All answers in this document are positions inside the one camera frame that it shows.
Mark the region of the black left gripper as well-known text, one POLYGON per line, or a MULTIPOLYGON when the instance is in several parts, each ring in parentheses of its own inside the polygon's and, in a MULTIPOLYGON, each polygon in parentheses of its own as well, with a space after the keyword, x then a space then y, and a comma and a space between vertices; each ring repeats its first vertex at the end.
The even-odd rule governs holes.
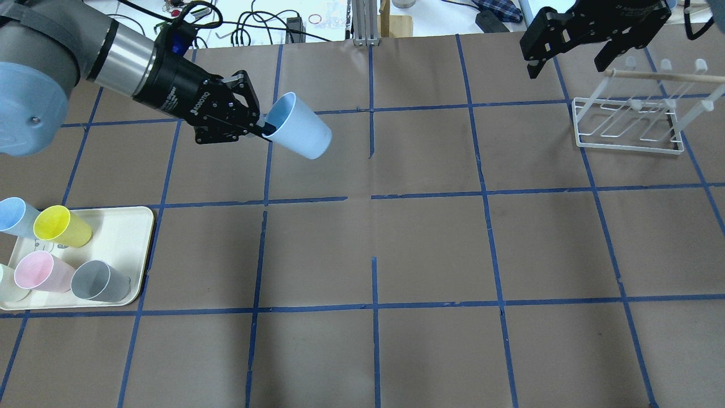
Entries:
POLYGON ((230 77, 209 73, 174 51, 170 34, 153 42, 153 63, 134 101, 181 119, 194 129, 199 145, 231 143, 243 136, 268 139, 275 125, 261 114, 249 73, 230 77))

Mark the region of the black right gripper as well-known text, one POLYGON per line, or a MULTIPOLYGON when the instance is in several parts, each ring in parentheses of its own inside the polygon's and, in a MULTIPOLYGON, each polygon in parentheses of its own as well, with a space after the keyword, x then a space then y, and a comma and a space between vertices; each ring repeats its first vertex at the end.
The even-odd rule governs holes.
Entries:
POLYGON ((604 72, 618 56, 645 48, 671 17, 666 1, 575 1, 565 11, 542 7, 520 39, 528 77, 548 60, 585 44, 602 43, 595 57, 604 72))

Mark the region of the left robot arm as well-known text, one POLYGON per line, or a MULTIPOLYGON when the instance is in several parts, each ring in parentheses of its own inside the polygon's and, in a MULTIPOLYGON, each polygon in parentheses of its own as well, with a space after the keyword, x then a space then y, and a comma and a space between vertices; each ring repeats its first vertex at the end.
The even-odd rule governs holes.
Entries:
POLYGON ((194 1, 155 40, 81 1, 3 1, 1 104, 3 154, 36 154, 66 122, 81 80, 96 83, 194 127, 199 144, 271 136, 245 70, 229 78, 185 58, 202 28, 186 16, 194 1))

